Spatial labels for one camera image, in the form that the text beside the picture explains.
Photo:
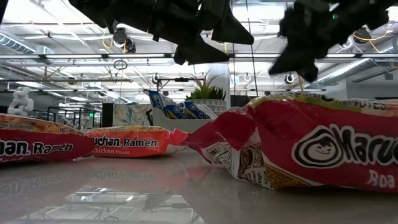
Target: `ramen package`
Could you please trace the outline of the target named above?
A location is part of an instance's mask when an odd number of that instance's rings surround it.
[[[0,162],[70,160],[93,148],[90,138],[63,124],[0,114]]]
[[[166,115],[170,119],[195,119],[196,117],[192,116],[191,114],[187,113],[185,108],[181,106],[175,105],[168,105],[165,106],[164,111]]]
[[[158,91],[152,91],[149,90],[149,99],[150,99],[150,103],[152,105],[153,108],[157,108],[161,111],[164,111],[164,107],[168,106],[168,105],[175,105],[175,102],[170,99],[167,96],[164,96],[163,94],[159,93]]]
[[[189,114],[197,119],[216,119],[217,115],[212,112],[212,110],[204,104],[194,103],[192,101],[184,102],[185,109]]]
[[[181,151],[188,133],[170,132],[157,126],[124,126],[91,129],[86,132],[94,142],[92,156],[145,157]]]
[[[333,185],[398,193],[398,104],[289,93],[223,113],[184,144],[268,189]]]

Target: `ceiling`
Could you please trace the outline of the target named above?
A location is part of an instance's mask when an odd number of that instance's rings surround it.
[[[250,31],[255,37],[255,43],[252,48],[250,45],[239,44],[218,44],[210,40],[208,33],[202,33],[204,40],[210,45],[216,47],[220,51],[226,51],[229,54],[274,54],[283,50],[286,45],[285,39],[277,37],[279,31],[279,20],[284,16],[286,7],[285,2],[262,2],[249,1],[248,9],[244,1],[235,1],[233,5],[233,14],[249,29],[248,19],[250,20]],[[398,21],[398,10],[390,10],[391,24]],[[137,47],[137,53],[154,54],[154,53],[174,53],[176,45],[165,40],[159,42],[152,41],[152,36],[132,27],[121,26],[126,28],[126,32],[132,38]],[[122,48],[111,45],[111,35],[106,29],[102,29],[94,24],[89,18],[77,11],[69,4],[67,0],[9,0],[9,4],[4,15],[1,25],[1,31],[14,34],[19,40],[24,40],[28,44],[43,45],[53,50],[55,54],[106,54],[106,53],[122,53]],[[390,26],[386,38],[374,41],[378,45],[387,39],[395,36],[398,32],[398,26]],[[376,29],[372,32],[373,37],[383,36],[386,33],[386,26]],[[330,53],[358,53],[365,52],[373,47],[371,44],[351,44],[349,47],[335,46],[330,49]],[[2,54],[19,54],[9,47],[0,46]],[[129,66],[119,73],[119,77],[132,80],[131,83],[112,83],[101,82],[103,88],[126,88],[140,89],[153,88],[152,77],[158,74],[161,78],[188,77],[190,75],[199,76],[208,70],[207,65],[179,66],[174,64],[171,58],[140,58],[127,60]],[[22,66],[25,69],[43,75],[45,69],[47,73],[53,73],[52,78],[91,78],[91,79],[109,79],[116,75],[117,70],[113,69],[112,60],[54,60],[53,64],[39,64],[29,60],[8,60],[7,62]],[[73,63],[91,63],[91,66],[80,65],[79,67],[71,66]],[[250,60],[245,62],[230,62],[229,74],[231,75],[231,84],[235,83],[240,88],[254,88],[254,74],[259,88],[285,88],[284,74],[270,77],[268,69],[271,62],[256,62]],[[319,62],[317,66],[320,71],[329,69],[335,63]],[[82,88],[80,84],[75,86],[64,85],[65,88]],[[175,83],[170,82],[164,88],[194,88],[193,82]],[[176,99],[183,98],[190,91],[179,91],[171,97]],[[136,101],[138,103],[148,102],[148,97],[140,91],[120,92],[128,101]]]

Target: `red ramen package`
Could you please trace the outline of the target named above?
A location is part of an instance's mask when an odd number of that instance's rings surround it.
[[[92,156],[144,157],[181,151],[188,133],[157,126],[124,126],[87,130],[95,145]]]
[[[334,185],[398,193],[398,104],[289,93],[256,98],[184,144],[268,189]]]
[[[0,114],[0,162],[69,160],[93,148],[90,138],[63,124]]]

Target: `hanging wire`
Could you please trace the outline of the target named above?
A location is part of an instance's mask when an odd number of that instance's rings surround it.
[[[127,45],[127,39],[124,40],[124,47],[123,47],[123,53],[124,54],[126,53],[126,45]],[[123,75],[124,75],[124,69],[122,69],[122,77],[121,77],[121,79],[123,79]],[[119,104],[121,104],[121,102],[122,102],[122,87],[123,87],[123,82],[120,82]]]
[[[251,34],[251,26],[250,26],[250,17],[249,17],[249,5],[248,5],[248,0],[246,0],[246,10],[248,11],[248,23],[249,23],[249,33]],[[254,51],[253,51],[253,45],[250,45],[251,48],[251,59],[253,62],[253,72],[254,72],[254,84],[256,85],[256,95],[257,97],[259,96],[259,91],[257,89],[257,77],[256,77],[256,66],[254,64]]]
[[[234,55],[234,57],[232,58],[232,63],[234,66],[234,103],[233,105],[236,105],[236,71],[235,71],[235,44],[232,43],[232,54]]]
[[[110,45],[110,46],[107,46],[107,45],[105,44],[105,33],[104,33],[103,38],[102,38],[102,44],[104,45],[105,48],[111,49],[112,46],[113,46],[113,35],[112,35],[112,39],[111,39],[111,45]]]

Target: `white sculpture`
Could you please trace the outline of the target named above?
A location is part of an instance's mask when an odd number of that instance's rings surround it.
[[[68,120],[65,116],[62,116],[61,120],[65,122],[65,125],[67,125],[69,127],[72,127],[72,128],[75,128],[75,129],[79,129],[77,124],[73,124],[73,121]],[[80,128],[81,130],[83,130],[85,128],[84,122],[89,121],[89,120],[90,120],[89,116],[85,116],[85,117],[83,117],[80,120],[80,123],[82,124],[82,125],[80,125],[81,126],[81,128]]]
[[[73,124],[73,121],[68,120],[65,116],[62,116],[61,120],[65,122],[65,125],[75,128],[75,129],[78,129],[78,126]]]
[[[27,112],[33,111],[34,102],[29,98],[30,93],[29,87],[18,87],[17,91],[14,92],[11,104],[8,107],[7,113],[15,114],[20,116],[27,116]]]

